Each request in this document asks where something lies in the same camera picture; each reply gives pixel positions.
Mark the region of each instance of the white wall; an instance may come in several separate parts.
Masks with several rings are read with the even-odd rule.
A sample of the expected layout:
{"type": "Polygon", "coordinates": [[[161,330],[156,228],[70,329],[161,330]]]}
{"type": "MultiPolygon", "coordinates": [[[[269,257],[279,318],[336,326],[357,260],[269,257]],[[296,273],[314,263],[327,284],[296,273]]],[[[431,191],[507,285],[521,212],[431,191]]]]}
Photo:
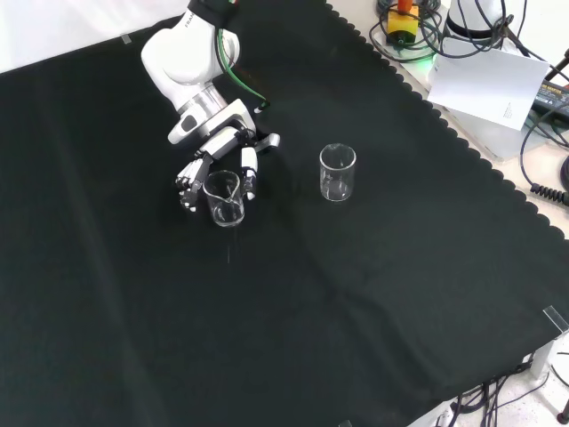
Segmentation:
{"type": "Polygon", "coordinates": [[[189,0],[0,0],[0,73],[180,15],[189,0]]]}

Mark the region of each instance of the clear glass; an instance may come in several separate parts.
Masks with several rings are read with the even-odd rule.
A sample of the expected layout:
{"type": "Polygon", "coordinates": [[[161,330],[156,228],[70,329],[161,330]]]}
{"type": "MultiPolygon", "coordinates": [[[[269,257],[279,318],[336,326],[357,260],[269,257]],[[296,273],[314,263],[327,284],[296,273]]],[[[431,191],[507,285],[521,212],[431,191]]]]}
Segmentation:
{"type": "Polygon", "coordinates": [[[220,227],[235,227],[244,219],[241,181],[236,173],[230,171],[210,173],[205,180],[204,193],[213,220],[220,227]]]}
{"type": "Polygon", "coordinates": [[[347,145],[330,144],[320,152],[320,192],[333,202],[352,195],[356,174],[356,152],[347,145]]]}

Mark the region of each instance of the floor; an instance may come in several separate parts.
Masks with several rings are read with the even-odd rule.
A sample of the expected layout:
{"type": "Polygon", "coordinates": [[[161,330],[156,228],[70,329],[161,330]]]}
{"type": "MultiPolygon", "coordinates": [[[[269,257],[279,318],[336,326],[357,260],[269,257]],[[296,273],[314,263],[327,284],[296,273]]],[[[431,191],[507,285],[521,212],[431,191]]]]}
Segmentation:
{"type": "MultiPolygon", "coordinates": [[[[569,352],[569,339],[564,339],[561,350],[569,352]]],[[[553,361],[557,372],[569,383],[569,356],[557,355],[553,361]]],[[[524,373],[511,377],[506,382],[499,397],[499,404],[515,399],[543,383],[545,378],[535,380],[531,374],[524,373]]],[[[499,410],[498,424],[508,427],[559,427],[557,414],[561,412],[569,400],[569,388],[564,386],[554,375],[544,387],[526,396],[518,402],[506,405],[499,410]]],[[[442,426],[450,422],[450,415],[441,420],[442,426]]],[[[482,411],[459,417],[456,427],[480,427],[482,411]]]]}

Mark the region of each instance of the electronic device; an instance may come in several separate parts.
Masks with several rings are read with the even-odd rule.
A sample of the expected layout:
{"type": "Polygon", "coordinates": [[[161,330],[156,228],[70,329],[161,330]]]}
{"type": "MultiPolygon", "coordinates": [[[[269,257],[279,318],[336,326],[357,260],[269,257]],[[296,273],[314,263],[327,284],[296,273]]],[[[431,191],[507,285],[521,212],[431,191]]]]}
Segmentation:
{"type": "Polygon", "coordinates": [[[501,18],[500,0],[453,0],[446,17],[445,32],[465,41],[471,37],[478,42],[491,40],[495,36],[493,27],[501,18]]]}
{"type": "MultiPolygon", "coordinates": [[[[532,109],[543,115],[567,102],[569,102],[569,89],[544,80],[535,97],[532,109]]],[[[557,110],[552,118],[569,125],[569,107],[557,110]]]]}
{"type": "Polygon", "coordinates": [[[419,6],[413,0],[398,0],[397,9],[390,9],[388,14],[388,43],[414,43],[419,30],[419,6]]]}

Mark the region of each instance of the cable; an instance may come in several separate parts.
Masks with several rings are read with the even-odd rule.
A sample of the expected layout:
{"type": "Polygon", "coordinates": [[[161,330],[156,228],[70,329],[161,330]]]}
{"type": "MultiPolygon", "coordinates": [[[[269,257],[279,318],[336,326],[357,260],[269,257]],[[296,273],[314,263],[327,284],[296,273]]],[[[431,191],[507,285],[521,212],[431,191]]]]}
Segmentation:
{"type": "Polygon", "coordinates": [[[557,370],[555,369],[555,367],[553,365],[551,365],[551,370],[553,371],[553,374],[555,374],[555,376],[557,377],[557,379],[563,383],[563,385],[565,387],[569,387],[569,383],[567,383],[566,380],[564,380],[563,378],[561,378],[561,375],[557,373],[557,370]]]}
{"type": "Polygon", "coordinates": [[[461,414],[461,404],[462,404],[462,395],[459,394],[458,402],[456,402],[456,411],[454,411],[453,419],[451,423],[448,424],[448,427],[454,427],[456,424],[456,420],[458,419],[459,415],[461,414]]]}
{"type": "Polygon", "coordinates": [[[492,417],[493,417],[493,413],[495,413],[494,416],[494,427],[498,425],[498,395],[500,394],[501,388],[504,386],[504,384],[506,383],[506,381],[508,380],[509,376],[506,376],[504,378],[504,381],[501,382],[498,381],[496,383],[496,390],[494,391],[493,395],[495,395],[494,397],[494,402],[490,405],[490,414],[488,416],[488,423],[487,426],[490,427],[492,425],[492,417]]]}
{"type": "Polygon", "coordinates": [[[526,394],[523,394],[523,395],[520,396],[519,398],[513,399],[513,400],[511,400],[510,402],[502,403],[501,405],[498,406],[498,409],[500,409],[501,407],[505,407],[505,406],[507,406],[507,405],[510,405],[510,404],[512,404],[512,403],[514,403],[514,402],[517,402],[517,401],[523,399],[525,396],[528,396],[528,395],[530,395],[530,394],[536,392],[537,390],[539,390],[541,387],[543,387],[543,386],[548,382],[548,379],[549,379],[549,372],[548,372],[548,376],[545,378],[545,381],[544,381],[541,385],[539,385],[538,387],[534,388],[533,390],[529,390],[526,394]]]}
{"type": "MultiPolygon", "coordinates": [[[[378,3],[378,9],[381,10],[380,12],[380,20],[377,24],[375,24],[373,27],[370,28],[369,31],[369,37],[370,40],[372,41],[373,47],[375,47],[375,49],[377,49],[383,56],[385,56],[386,58],[388,58],[389,60],[393,60],[395,62],[399,62],[399,63],[409,63],[409,62],[416,62],[418,60],[426,60],[426,59],[430,59],[433,56],[435,56],[434,52],[430,52],[426,55],[422,55],[422,56],[418,56],[415,58],[395,58],[393,55],[391,55],[388,51],[386,51],[382,46],[380,46],[379,44],[377,44],[377,42],[375,41],[375,39],[373,38],[373,31],[377,28],[380,27],[381,31],[383,32],[383,34],[386,37],[386,40],[391,41],[391,43],[397,44],[397,47],[399,48],[399,50],[410,50],[410,51],[419,51],[419,50],[424,50],[425,47],[416,47],[418,44],[421,44],[424,42],[424,37],[432,37],[433,35],[435,35],[437,37],[437,41],[438,41],[438,34],[440,33],[440,31],[438,30],[443,22],[443,17],[441,16],[440,13],[438,13],[436,10],[432,10],[430,11],[430,17],[431,19],[435,22],[436,26],[433,26],[430,23],[427,23],[427,27],[430,29],[430,33],[425,35],[423,34],[423,38],[418,41],[418,42],[414,42],[414,43],[399,43],[398,40],[394,39],[392,37],[391,34],[389,34],[387,32],[387,30],[385,29],[385,27],[383,26],[383,22],[384,20],[389,16],[389,12],[391,12],[391,10],[397,8],[396,4],[392,4],[389,7],[386,7],[384,9],[381,9],[380,4],[378,3]],[[439,18],[439,22],[437,23],[437,20],[434,18],[435,16],[438,16],[439,18]]],[[[409,12],[400,12],[397,11],[397,13],[399,13],[400,15],[404,15],[404,16],[409,16],[412,17],[414,20],[420,20],[420,18],[416,15],[413,15],[412,13],[409,12]]]]}
{"type": "Polygon", "coordinates": [[[217,43],[214,42],[215,55],[217,56],[218,62],[220,63],[220,66],[221,66],[221,69],[223,70],[223,73],[228,74],[236,85],[242,87],[247,92],[252,93],[253,95],[257,96],[258,98],[261,98],[263,100],[261,108],[262,109],[266,108],[269,105],[267,98],[265,98],[260,93],[255,92],[253,89],[251,89],[245,83],[243,83],[239,79],[239,77],[237,77],[235,75],[235,73],[231,70],[231,67],[228,64],[228,60],[225,57],[225,52],[223,50],[223,30],[221,28],[216,28],[215,34],[217,34],[217,40],[216,40],[217,43]]]}
{"type": "Polygon", "coordinates": [[[486,383],[483,384],[485,387],[484,390],[484,394],[486,395],[486,399],[484,402],[484,412],[482,415],[482,422],[480,423],[480,427],[485,427],[485,425],[487,425],[486,423],[486,417],[488,416],[488,410],[490,409],[490,397],[489,397],[489,393],[490,393],[490,384],[486,383]]]}
{"type": "Polygon", "coordinates": [[[484,393],[484,392],[483,392],[483,391],[479,391],[478,394],[477,394],[474,398],[472,398],[471,400],[469,400],[468,403],[467,403],[466,405],[464,405],[464,407],[467,407],[467,406],[470,405],[472,402],[474,402],[478,397],[482,396],[482,393],[484,393]]]}
{"type": "Polygon", "coordinates": [[[474,393],[481,391],[481,390],[482,390],[482,386],[479,385],[478,387],[475,387],[471,391],[467,391],[466,393],[462,393],[462,396],[466,398],[467,396],[472,396],[474,393]]]}
{"type": "MultiPolygon", "coordinates": [[[[527,129],[529,129],[530,127],[532,127],[532,125],[527,124],[527,120],[528,120],[528,119],[529,119],[530,122],[532,122],[532,125],[535,123],[535,122],[528,116],[528,117],[525,119],[525,122],[524,122],[524,126],[525,126],[527,129]]],[[[546,135],[546,134],[543,133],[543,132],[537,132],[537,131],[535,131],[535,133],[537,133],[538,135],[540,135],[540,137],[545,138],[546,140],[549,139],[548,135],[546,135]]]]}
{"type": "Polygon", "coordinates": [[[569,206],[569,193],[564,193],[563,191],[558,191],[556,189],[549,189],[549,188],[544,187],[540,184],[536,184],[536,183],[532,182],[532,180],[530,180],[529,176],[527,176],[527,172],[525,171],[525,167],[524,167],[525,144],[527,143],[527,140],[529,139],[532,132],[546,118],[551,117],[551,115],[557,113],[560,109],[564,109],[565,107],[569,107],[569,102],[561,104],[559,107],[552,109],[551,111],[548,111],[537,122],[535,122],[532,127],[530,127],[530,130],[528,131],[527,135],[524,138],[524,142],[522,142],[522,148],[519,152],[519,164],[520,164],[520,168],[522,169],[522,174],[524,175],[525,180],[528,181],[529,184],[532,186],[532,188],[531,188],[532,193],[537,194],[537,195],[542,196],[542,197],[545,197],[545,198],[548,198],[549,200],[553,200],[553,201],[558,202],[560,204],[564,204],[566,206],[569,206]]]}
{"type": "MultiPolygon", "coordinates": [[[[494,25],[492,25],[490,23],[490,21],[488,20],[488,18],[485,16],[484,11],[482,10],[482,7],[480,6],[480,3],[478,2],[478,0],[475,0],[478,10],[481,12],[482,17],[484,18],[485,22],[488,24],[488,26],[491,28],[491,30],[493,31],[493,35],[490,39],[490,42],[488,42],[488,44],[481,44],[481,43],[477,43],[478,45],[490,45],[490,46],[494,46],[497,44],[498,40],[496,39],[496,35],[499,35],[498,38],[503,38],[503,36],[500,36],[501,34],[501,30],[505,27],[506,21],[505,21],[505,15],[506,15],[506,5],[504,3],[504,0],[501,0],[501,7],[502,7],[502,19],[497,20],[496,23],[494,25]]],[[[423,38],[425,37],[425,26],[424,26],[424,20],[420,20],[420,27],[421,27],[421,32],[423,33],[423,38]]],[[[459,37],[454,37],[454,36],[447,36],[449,38],[456,38],[461,40],[459,37]]],[[[481,53],[480,50],[476,50],[475,52],[471,52],[471,53],[467,53],[464,55],[449,55],[448,53],[444,53],[443,52],[443,44],[442,44],[442,39],[443,37],[441,37],[441,50],[437,49],[427,38],[425,38],[425,43],[436,53],[438,53],[441,56],[444,56],[446,58],[450,58],[450,59],[455,59],[455,60],[459,60],[459,59],[463,59],[463,58],[469,58],[471,56],[477,55],[479,53],[481,53]]]]}
{"type": "MultiPolygon", "coordinates": [[[[522,42],[519,40],[519,38],[516,37],[516,35],[514,35],[514,33],[508,28],[508,35],[509,35],[509,39],[514,42],[514,44],[516,45],[516,47],[520,50],[526,50],[529,54],[531,54],[532,56],[534,56],[535,58],[537,58],[538,60],[541,60],[543,62],[547,62],[546,60],[544,60],[540,55],[538,55],[535,52],[530,51],[527,47],[524,46],[524,44],[522,44],[522,42]]],[[[566,76],[565,74],[563,74],[559,69],[557,69],[556,67],[552,66],[551,64],[549,64],[549,67],[554,70],[556,73],[558,73],[562,78],[564,78],[567,82],[569,82],[569,77],[566,76]]]]}
{"type": "Polygon", "coordinates": [[[525,14],[527,13],[527,0],[524,0],[524,14],[522,15],[522,23],[519,24],[519,30],[517,31],[517,37],[519,38],[519,35],[522,34],[522,28],[524,27],[525,24],[525,14]]]}
{"type": "Polygon", "coordinates": [[[476,50],[475,52],[467,53],[464,55],[450,55],[450,54],[444,52],[443,40],[446,37],[455,38],[458,40],[462,40],[462,38],[457,37],[457,36],[446,36],[441,31],[440,27],[442,25],[443,18],[441,16],[441,14],[437,12],[438,8],[440,7],[440,0],[427,0],[427,1],[424,1],[421,4],[419,4],[419,16],[413,15],[412,13],[409,13],[409,12],[400,12],[396,9],[397,8],[396,4],[387,5],[384,0],[378,0],[377,10],[378,10],[378,13],[380,15],[379,16],[379,22],[377,24],[375,24],[369,31],[370,40],[373,44],[373,47],[375,47],[375,49],[377,49],[383,56],[385,56],[389,60],[393,60],[393,61],[399,62],[399,63],[416,62],[418,60],[430,59],[437,53],[440,54],[441,56],[445,56],[446,58],[462,59],[462,58],[469,58],[469,57],[474,56],[474,55],[481,53],[481,52],[488,52],[490,49],[492,49],[498,43],[503,43],[502,29],[506,23],[506,5],[505,5],[504,0],[501,0],[502,17],[501,17],[501,19],[497,20],[496,23],[492,24],[488,20],[488,18],[485,16],[484,10],[480,6],[478,0],[475,0],[475,2],[477,3],[478,10],[481,12],[483,18],[485,19],[485,21],[489,25],[490,29],[492,30],[492,36],[491,36],[489,41],[485,41],[485,42],[475,41],[474,38],[472,37],[472,33],[470,32],[470,29],[467,26],[466,19],[464,16],[464,11],[462,10],[462,5],[461,5],[461,2],[459,1],[459,9],[461,10],[462,23],[463,23],[464,28],[467,32],[467,36],[469,38],[469,41],[471,42],[471,44],[474,46],[474,48],[476,50]],[[389,13],[392,11],[397,11],[397,13],[399,13],[400,15],[409,16],[409,17],[413,18],[414,20],[417,20],[419,22],[419,27],[421,28],[421,34],[422,34],[423,38],[420,41],[413,42],[413,43],[400,43],[398,40],[394,39],[392,37],[392,35],[390,35],[387,32],[387,30],[385,29],[385,27],[383,25],[383,22],[385,21],[385,19],[387,19],[389,17],[389,13]],[[433,20],[434,25],[431,24],[428,21],[428,19],[433,20]],[[425,55],[415,57],[415,58],[397,58],[397,57],[393,56],[393,54],[388,52],[385,48],[380,46],[374,40],[373,31],[377,27],[381,28],[381,31],[383,32],[383,34],[386,37],[386,40],[388,40],[392,44],[397,44],[395,47],[396,50],[399,50],[399,51],[403,51],[403,50],[420,51],[420,50],[424,50],[428,47],[431,50],[431,52],[429,52],[425,55]],[[423,44],[423,43],[426,44],[427,46],[419,46],[419,44],[423,44]]]}
{"type": "Polygon", "coordinates": [[[536,127],[543,133],[543,138],[547,138],[548,140],[552,140],[553,142],[555,142],[559,147],[565,147],[565,148],[569,148],[569,143],[567,143],[567,141],[565,140],[565,138],[556,130],[554,129],[554,125],[551,125],[551,129],[553,129],[553,132],[555,132],[557,134],[557,136],[559,136],[561,138],[561,141],[558,141],[555,139],[555,137],[553,137],[551,135],[551,133],[549,133],[548,131],[546,131],[545,129],[543,129],[540,126],[540,122],[536,123],[533,121],[533,119],[531,117],[527,117],[527,119],[532,122],[532,125],[536,125],[536,127]]]}
{"type": "Polygon", "coordinates": [[[561,134],[561,132],[559,132],[559,129],[557,129],[557,126],[555,126],[553,123],[550,125],[551,129],[553,129],[553,132],[555,132],[555,134],[559,137],[559,139],[563,142],[563,143],[559,143],[556,141],[556,143],[558,145],[561,145],[562,147],[566,147],[569,148],[569,142],[567,142],[567,140],[565,139],[565,137],[563,136],[563,134],[561,134]]]}

